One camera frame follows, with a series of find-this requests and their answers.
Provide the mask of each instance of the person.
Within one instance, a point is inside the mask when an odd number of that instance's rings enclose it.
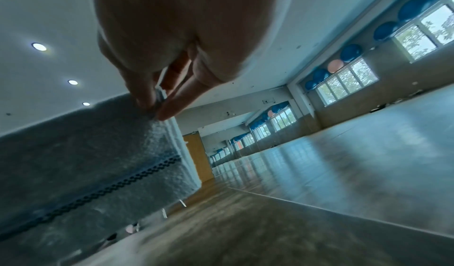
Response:
[[[166,120],[221,84],[246,74],[269,48],[291,0],[93,0],[101,53],[144,109],[155,86]]]

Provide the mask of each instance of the floor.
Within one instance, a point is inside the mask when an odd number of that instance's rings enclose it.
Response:
[[[454,86],[225,163],[80,262],[454,265]]]

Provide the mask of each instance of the gray fabric pouch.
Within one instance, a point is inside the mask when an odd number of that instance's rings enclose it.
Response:
[[[54,263],[201,187],[175,119],[130,95],[1,137],[0,183],[2,265]]]

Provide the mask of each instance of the ceiling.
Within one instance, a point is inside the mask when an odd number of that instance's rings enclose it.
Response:
[[[246,76],[196,107],[287,83],[373,0],[293,0],[272,47]],[[0,134],[126,92],[96,45],[89,0],[0,0]],[[44,44],[39,52],[31,43]],[[67,83],[74,79],[77,86]]]
[[[229,128],[233,128],[236,126],[239,126],[241,124],[244,124],[250,117],[252,117],[255,114],[255,112],[249,112],[244,115],[239,115],[227,120],[222,120],[215,122],[214,124],[207,125],[202,128],[198,128],[199,134],[201,137],[205,137],[211,134],[214,134],[219,131],[223,131]]]

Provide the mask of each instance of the recessed light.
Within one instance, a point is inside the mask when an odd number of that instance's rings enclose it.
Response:
[[[37,49],[38,51],[46,51],[47,48],[46,46],[40,44],[40,43],[33,43],[32,44],[33,48]]]

